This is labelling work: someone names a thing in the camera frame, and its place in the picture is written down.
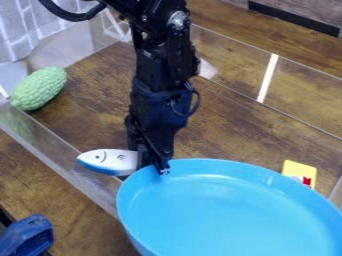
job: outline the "screw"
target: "screw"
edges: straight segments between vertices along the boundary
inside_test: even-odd
[[[142,21],[148,22],[148,16],[146,15],[142,16]]]

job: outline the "wood grain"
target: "wood grain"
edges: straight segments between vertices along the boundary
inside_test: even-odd
[[[54,255],[137,255],[117,219],[0,132],[0,206],[15,219],[45,214]]]
[[[82,150],[126,147],[123,119],[131,83],[127,67],[134,63],[130,45],[118,43],[105,49],[70,68],[63,94],[34,113]],[[177,137],[177,157],[228,158],[277,171],[286,159],[300,161],[321,170],[319,190],[328,195],[342,174],[341,140],[230,89],[204,79],[196,79],[194,84],[204,94],[204,104]]]
[[[248,0],[222,1],[246,9],[249,8]],[[254,0],[254,2],[342,28],[342,3],[339,0]]]
[[[331,37],[220,1],[190,0],[190,6],[201,25],[333,74],[341,73],[342,48]],[[220,49],[225,48],[229,54],[230,45]],[[256,95],[257,87],[248,74],[253,67],[262,68],[254,59],[248,67],[242,60],[234,63],[244,56],[241,49],[228,55],[234,58],[222,66],[229,79],[224,74],[221,77],[237,82],[236,89],[244,81],[246,92]],[[212,54],[205,57],[209,61],[213,58]],[[109,47],[70,67],[66,89],[43,109],[31,113],[82,151],[126,147],[123,119],[134,63],[131,46]],[[289,72],[284,73],[280,81],[289,79]],[[301,72],[292,73],[296,81]],[[228,158],[276,171],[285,159],[300,161],[319,168],[319,190],[328,195],[342,174],[341,140],[224,86],[200,78],[194,84],[204,94],[204,104],[177,136],[177,157]],[[41,212],[53,220],[54,256],[137,255],[119,222],[3,132],[0,142],[0,205],[15,219]]]
[[[341,39],[220,0],[189,0],[194,23],[336,76],[342,73]]]

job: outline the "yellow card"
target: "yellow card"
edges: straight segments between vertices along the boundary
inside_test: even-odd
[[[317,168],[290,160],[285,160],[282,174],[316,189]]]

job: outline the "white object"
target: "white object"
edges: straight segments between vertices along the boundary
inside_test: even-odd
[[[97,149],[81,154],[78,163],[95,172],[127,176],[137,171],[138,152],[123,149]]]

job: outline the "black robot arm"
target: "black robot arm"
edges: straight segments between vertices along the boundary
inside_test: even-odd
[[[39,0],[47,6],[51,0]],[[190,41],[190,12],[185,0],[99,0],[91,13],[63,13],[81,21],[106,5],[130,22],[137,52],[130,113],[126,118],[129,148],[140,152],[140,166],[156,164],[169,173],[174,138],[200,107],[201,95],[190,78],[198,74],[200,60]],[[193,95],[197,103],[192,109]]]

